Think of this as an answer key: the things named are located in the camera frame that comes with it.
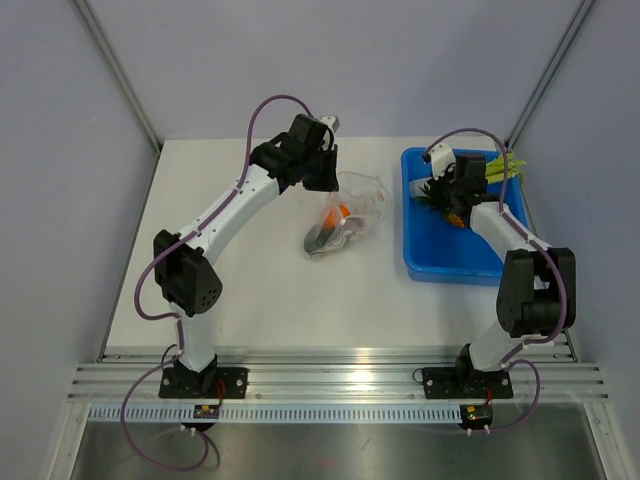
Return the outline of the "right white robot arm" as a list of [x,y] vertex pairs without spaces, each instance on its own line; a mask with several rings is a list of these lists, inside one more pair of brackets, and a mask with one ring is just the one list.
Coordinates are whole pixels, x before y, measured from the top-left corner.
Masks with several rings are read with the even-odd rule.
[[575,321],[576,260],[530,232],[502,194],[488,192],[486,160],[479,154],[445,154],[433,164],[432,185],[463,226],[480,236],[503,265],[497,320],[456,359],[454,384],[476,396],[490,379],[531,345],[554,340]]

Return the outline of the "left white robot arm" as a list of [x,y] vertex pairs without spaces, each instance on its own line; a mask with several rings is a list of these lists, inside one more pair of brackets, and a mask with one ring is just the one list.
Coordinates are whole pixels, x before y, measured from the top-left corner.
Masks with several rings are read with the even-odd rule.
[[191,224],[154,238],[154,279],[178,316],[176,334],[181,386],[195,398],[216,385],[217,354],[206,313],[219,300],[223,285],[214,270],[229,242],[263,207],[285,190],[302,184],[309,191],[339,189],[335,115],[297,115],[289,130],[256,146],[238,183]]

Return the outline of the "dark green avocado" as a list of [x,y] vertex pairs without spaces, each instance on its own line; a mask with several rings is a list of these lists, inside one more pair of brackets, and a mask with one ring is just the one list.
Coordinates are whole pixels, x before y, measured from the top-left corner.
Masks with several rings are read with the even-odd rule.
[[303,239],[305,254],[309,257],[320,254],[330,236],[331,231],[329,229],[324,228],[322,225],[314,225]]

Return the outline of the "clear zip top bag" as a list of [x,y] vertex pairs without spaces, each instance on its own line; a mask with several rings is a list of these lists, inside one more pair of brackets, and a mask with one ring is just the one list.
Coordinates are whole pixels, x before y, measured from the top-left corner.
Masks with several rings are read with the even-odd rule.
[[366,230],[360,236],[343,238],[340,233],[341,225],[345,221],[343,220],[337,228],[330,230],[331,236],[320,254],[309,257],[303,250],[310,259],[335,253],[359,241],[384,220],[391,209],[391,195],[379,177],[354,171],[342,171],[337,174],[337,179],[339,190],[327,195],[324,208],[314,225],[322,225],[330,205],[343,203],[351,212],[348,218],[362,218],[366,222]]

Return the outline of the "orange persimmon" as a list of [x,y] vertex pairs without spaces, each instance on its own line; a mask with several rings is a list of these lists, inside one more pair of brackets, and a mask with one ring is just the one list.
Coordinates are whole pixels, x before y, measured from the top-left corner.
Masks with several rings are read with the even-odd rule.
[[338,205],[330,205],[327,208],[325,218],[322,222],[322,227],[327,230],[335,229],[350,215],[351,212],[345,204],[340,203]]

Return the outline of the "toy pineapple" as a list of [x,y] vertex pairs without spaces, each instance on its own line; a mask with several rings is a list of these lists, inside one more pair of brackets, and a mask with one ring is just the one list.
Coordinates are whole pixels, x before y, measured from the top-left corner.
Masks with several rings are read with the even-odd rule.
[[417,187],[417,191],[418,193],[414,196],[417,203],[428,207],[431,213],[438,213],[445,222],[454,227],[466,227],[462,218],[454,213],[450,202],[438,188],[423,183]]

